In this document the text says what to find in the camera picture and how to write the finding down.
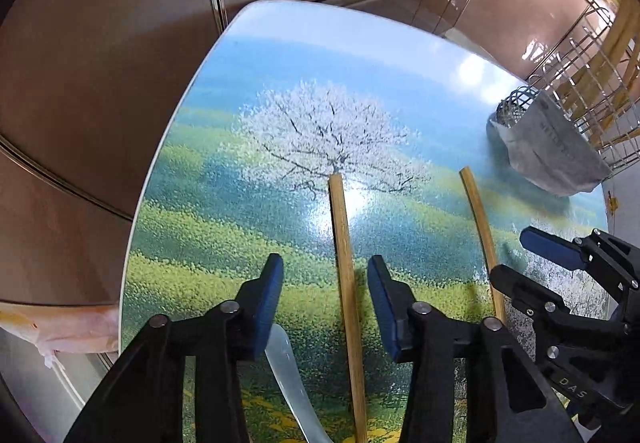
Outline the light blue soup spoon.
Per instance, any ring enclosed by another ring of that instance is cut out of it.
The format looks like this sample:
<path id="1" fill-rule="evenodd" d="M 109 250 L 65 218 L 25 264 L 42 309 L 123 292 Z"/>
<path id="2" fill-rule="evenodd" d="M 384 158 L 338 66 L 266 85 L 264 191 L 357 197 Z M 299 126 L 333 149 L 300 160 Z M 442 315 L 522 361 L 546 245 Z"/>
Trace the light blue soup spoon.
<path id="1" fill-rule="evenodd" d="M 278 324 L 273 324 L 265 355 L 280 391 L 307 442 L 332 443 L 314 408 L 300 377 L 290 338 Z"/>

